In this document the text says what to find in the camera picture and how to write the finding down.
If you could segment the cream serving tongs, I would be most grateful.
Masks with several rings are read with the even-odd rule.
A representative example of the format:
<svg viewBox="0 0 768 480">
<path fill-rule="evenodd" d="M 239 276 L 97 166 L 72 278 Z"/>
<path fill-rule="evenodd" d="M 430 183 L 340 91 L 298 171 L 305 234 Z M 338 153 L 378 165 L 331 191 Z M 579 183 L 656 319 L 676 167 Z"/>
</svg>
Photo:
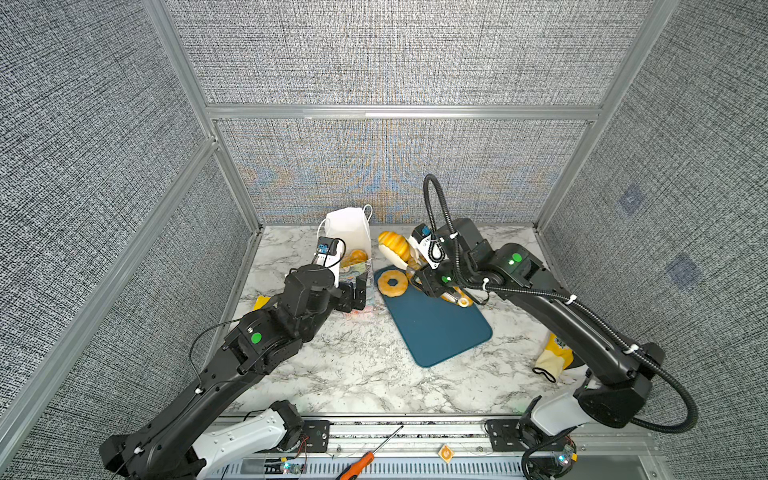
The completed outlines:
<svg viewBox="0 0 768 480">
<path fill-rule="evenodd" d="M 385 256 L 385 257 L 386 257 L 386 258 L 387 258 L 387 259 L 388 259 L 388 260 L 389 260 L 389 261 L 390 261 L 390 262 L 391 262 L 391 263 L 392 263 L 392 264 L 393 264 L 395 267 L 396 267 L 396 268 L 398 268 L 399 270 L 401 270 L 401 271 L 403 271 L 403 272 L 405 273 L 405 275 L 407 276 L 407 278 L 408 278 L 408 280 L 409 280 L 409 284 L 410 284 L 410 285 L 413 287 L 413 273 L 414 273 L 414 271 L 415 271 L 415 270 L 417 270 L 417 269 L 418 269 L 420 266 L 423 266 L 423 265 L 422 265 L 421 263 L 419 263 L 419 262 L 416 260 L 416 258 L 415 258 L 415 253 L 413 252 L 412 248 L 410 247 L 411 258 L 410 258 L 410 260 L 409 260 L 407 263 L 405 263 L 405 262 L 403 262 L 403 261 L 399 260 L 398 258 L 394 258 L 394 259 L 393 259 L 391 256 L 387 256 L 387 255 L 386 255 L 386 252 L 387 252 L 387 249 L 386 249 L 386 248 L 384 248 L 384 250 L 383 250 L 383 251 L 381 251 L 381 250 L 380 250 L 380 252 L 381 252 L 381 253 L 382 253 L 382 254 L 383 254 L 383 255 L 384 255 L 384 256 Z"/>
</svg>

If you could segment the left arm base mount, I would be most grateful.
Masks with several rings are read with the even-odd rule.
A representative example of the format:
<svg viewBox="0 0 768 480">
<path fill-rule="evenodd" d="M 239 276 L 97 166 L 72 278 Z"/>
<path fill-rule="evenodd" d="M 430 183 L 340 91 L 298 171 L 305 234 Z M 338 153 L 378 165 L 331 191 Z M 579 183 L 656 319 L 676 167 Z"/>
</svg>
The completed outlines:
<svg viewBox="0 0 768 480">
<path fill-rule="evenodd" d="M 290 433 L 287 442 L 281 442 L 268 453 L 296 456 L 298 451 L 326 453 L 330 441 L 331 422 L 328 420 L 305 420 L 300 433 Z"/>
</svg>

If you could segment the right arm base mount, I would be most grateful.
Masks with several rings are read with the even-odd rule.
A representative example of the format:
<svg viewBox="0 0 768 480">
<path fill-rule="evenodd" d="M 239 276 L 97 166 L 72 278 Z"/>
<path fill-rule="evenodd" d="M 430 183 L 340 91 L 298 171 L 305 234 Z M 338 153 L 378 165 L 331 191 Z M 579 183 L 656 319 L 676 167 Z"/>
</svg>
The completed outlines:
<svg viewBox="0 0 768 480">
<path fill-rule="evenodd" d="M 561 479 L 577 463 L 574 427 L 554 436 L 525 419 L 487 420 L 484 430 L 494 452 L 520 453 L 525 479 Z"/>
</svg>

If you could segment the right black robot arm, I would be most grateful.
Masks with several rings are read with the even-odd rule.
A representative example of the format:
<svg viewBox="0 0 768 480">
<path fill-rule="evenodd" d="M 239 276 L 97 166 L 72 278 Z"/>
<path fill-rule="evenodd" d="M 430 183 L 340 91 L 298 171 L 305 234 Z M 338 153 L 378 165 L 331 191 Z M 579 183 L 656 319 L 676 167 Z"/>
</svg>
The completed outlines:
<svg viewBox="0 0 768 480">
<path fill-rule="evenodd" d="M 697 424 L 695 400 L 662 367 L 663 349 L 654 343 L 639 344 L 616 331 L 566 290 L 524 246 L 507 243 L 495 249 L 468 218 L 437 231 L 419 224 L 409 242 L 427 262 L 417 275 L 426 281 L 429 292 L 457 287 L 496 295 L 538 320 L 586 365 L 586 378 L 577 388 L 530 403 L 523 422 L 533 434 L 553 438 L 586 423 L 611 428 L 634 424 L 680 434 Z M 686 413 L 681 422 L 664 425 L 638 418 L 655 377 L 683 401 Z"/>
</svg>

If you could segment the fake croissant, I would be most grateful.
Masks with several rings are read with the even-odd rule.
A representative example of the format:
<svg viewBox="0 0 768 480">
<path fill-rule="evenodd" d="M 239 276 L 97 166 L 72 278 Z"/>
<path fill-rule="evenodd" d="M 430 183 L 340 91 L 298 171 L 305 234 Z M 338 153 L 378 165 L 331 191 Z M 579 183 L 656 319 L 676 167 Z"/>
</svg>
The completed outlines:
<svg viewBox="0 0 768 480">
<path fill-rule="evenodd" d="M 446 290 L 441 294 L 441 298 L 461 308 L 468 308 L 473 305 L 473 300 L 459 288 Z"/>
</svg>

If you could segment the white floral paper bag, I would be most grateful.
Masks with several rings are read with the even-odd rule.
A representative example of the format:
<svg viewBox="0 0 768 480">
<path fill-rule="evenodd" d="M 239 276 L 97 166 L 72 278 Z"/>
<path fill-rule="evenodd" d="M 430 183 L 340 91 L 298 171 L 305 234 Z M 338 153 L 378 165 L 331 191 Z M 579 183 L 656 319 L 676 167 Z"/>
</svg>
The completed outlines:
<svg viewBox="0 0 768 480">
<path fill-rule="evenodd" d="M 317 229 L 321 253 L 319 262 L 335 275 L 342 312 L 366 308 L 369 290 L 369 262 L 372 257 L 370 219 L 373 208 L 346 207 L 326 214 Z"/>
</svg>

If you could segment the fake long twisted bread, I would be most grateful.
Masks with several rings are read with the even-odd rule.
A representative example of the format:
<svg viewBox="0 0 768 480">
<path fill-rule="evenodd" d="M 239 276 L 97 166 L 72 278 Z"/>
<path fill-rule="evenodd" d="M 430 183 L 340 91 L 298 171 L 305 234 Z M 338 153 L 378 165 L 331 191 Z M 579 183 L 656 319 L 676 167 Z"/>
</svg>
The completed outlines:
<svg viewBox="0 0 768 480">
<path fill-rule="evenodd" d="M 341 267 L 348 268 L 352 265 L 365 263 L 368 260 L 368 258 L 369 256 L 365 250 L 356 249 L 356 250 L 353 250 L 351 253 L 345 255 L 345 257 L 342 259 Z"/>
</svg>

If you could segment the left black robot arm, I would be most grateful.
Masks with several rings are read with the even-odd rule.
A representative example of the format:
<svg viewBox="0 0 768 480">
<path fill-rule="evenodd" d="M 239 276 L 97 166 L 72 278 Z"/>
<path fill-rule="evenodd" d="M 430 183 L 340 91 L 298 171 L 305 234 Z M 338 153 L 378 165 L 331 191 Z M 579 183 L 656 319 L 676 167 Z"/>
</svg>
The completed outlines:
<svg viewBox="0 0 768 480">
<path fill-rule="evenodd" d="M 362 273 L 341 282 L 333 269 L 318 264 L 292 270 L 283 291 L 238 320 L 169 406 L 136 432 L 102 443 L 104 468 L 126 479 L 203 479 L 250 452 L 291 448 L 303 420 L 288 401 L 229 429 L 210 426 L 243 392 L 311 342 L 332 312 L 364 309 L 367 279 Z"/>
</svg>

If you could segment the fake round striped bun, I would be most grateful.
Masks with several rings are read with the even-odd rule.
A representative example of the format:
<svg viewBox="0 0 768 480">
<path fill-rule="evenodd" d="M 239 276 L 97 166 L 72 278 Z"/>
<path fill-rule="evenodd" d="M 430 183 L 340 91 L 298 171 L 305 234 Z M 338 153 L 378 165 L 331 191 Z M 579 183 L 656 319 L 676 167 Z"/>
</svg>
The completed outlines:
<svg viewBox="0 0 768 480">
<path fill-rule="evenodd" d="M 384 231 L 378 236 L 378 244 L 380 250 L 387 249 L 386 255 L 391 256 L 393 259 L 407 263 L 411 258 L 410 245 L 407 240 L 400 234 L 392 231 Z"/>
</svg>

